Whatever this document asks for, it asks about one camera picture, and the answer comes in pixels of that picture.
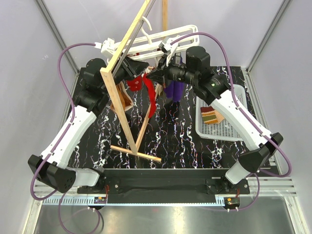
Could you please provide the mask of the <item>red sock with cream cuff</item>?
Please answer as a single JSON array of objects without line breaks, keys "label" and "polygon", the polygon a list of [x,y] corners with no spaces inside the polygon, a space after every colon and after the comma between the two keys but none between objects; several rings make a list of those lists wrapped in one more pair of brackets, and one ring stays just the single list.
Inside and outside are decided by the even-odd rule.
[{"label": "red sock with cream cuff", "polygon": [[139,91],[142,88],[142,76],[138,76],[132,80],[127,80],[126,83],[132,92]]}]

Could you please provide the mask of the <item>purple sock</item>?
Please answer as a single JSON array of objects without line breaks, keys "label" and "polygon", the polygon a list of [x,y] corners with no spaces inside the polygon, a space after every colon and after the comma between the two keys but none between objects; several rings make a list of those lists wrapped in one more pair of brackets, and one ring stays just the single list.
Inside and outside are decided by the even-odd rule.
[{"label": "purple sock", "polygon": [[171,98],[173,102],[179,102],[182,98],[185,85],[182,82],[172,81],[168,87],[164,88],[167,98]]}]

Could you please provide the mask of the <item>orange sock with cream cuff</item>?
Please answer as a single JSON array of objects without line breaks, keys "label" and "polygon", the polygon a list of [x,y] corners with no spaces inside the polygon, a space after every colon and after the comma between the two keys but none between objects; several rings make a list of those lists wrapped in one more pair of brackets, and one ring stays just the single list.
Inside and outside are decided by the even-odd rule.
[{"label": "orange sock with cream cuff", "polygon": [[123,82],[120,82],[116,85],[116,89],[123,107],[123,110],[126,112],[133,107],[133,101],[131,97],[126,92],[125,86]]}]

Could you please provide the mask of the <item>white plastic clip hanger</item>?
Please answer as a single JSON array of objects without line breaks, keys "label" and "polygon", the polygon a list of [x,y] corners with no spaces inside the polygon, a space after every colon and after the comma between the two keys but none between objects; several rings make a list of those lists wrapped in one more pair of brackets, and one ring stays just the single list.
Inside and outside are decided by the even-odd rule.
[{"label": "white plastic clip hanger", "polygon": [[176,39],[191,34],[197,33],[198,27],[193,24],[181,26],[178,28],[153,33],[152,27],[148,19],[142,19],[143,26],[140,29],[138,36],[134,39],[131,48],[128,51],[128,56],[133,60],[147,61],[149,59],[160,59],[163,52],[160,48],[164,45],[171,52],[181,53],[189,47],[199,45],[199,36],[190,36],[171,45],[171,42]]}]

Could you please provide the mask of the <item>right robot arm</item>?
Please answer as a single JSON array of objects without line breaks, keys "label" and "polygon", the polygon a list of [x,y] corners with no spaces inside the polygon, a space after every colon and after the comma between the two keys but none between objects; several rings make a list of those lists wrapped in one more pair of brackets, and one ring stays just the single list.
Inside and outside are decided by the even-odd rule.
[{"label": "right robot arm", "polygon": [[210,55],[203,47],[188,48],[186,62],[181,64],[175,63],[169,55],[166,52],[147,77],[159,84],[179,81],[191,85],[200,99],[221,113],[236,129],[248,148],[221,180],[223,191],[233,193],[242,179],[256,173],[269,160],[283,136],[271,133],[257,122],[238,100],[227,79],[211,72]]}]

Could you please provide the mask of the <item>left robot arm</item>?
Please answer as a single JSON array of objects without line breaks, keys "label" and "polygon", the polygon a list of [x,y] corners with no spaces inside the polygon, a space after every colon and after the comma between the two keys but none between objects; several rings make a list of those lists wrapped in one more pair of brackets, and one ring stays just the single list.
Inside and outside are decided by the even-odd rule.
[{"label": "left robot arm", "polygon": [[88,186],[94,193],[100,193],[105,188],[105,181],[100,178],[98,170],[68,167],[74,148],[109,102],[109,94],[100,74],[103,67],[106,63],[101,58],[87,62],[80,73],[82,88],[68,119],[51,144],[39,156],[31,155],[28,159],[36,180],[60,193],[78,186]]}]

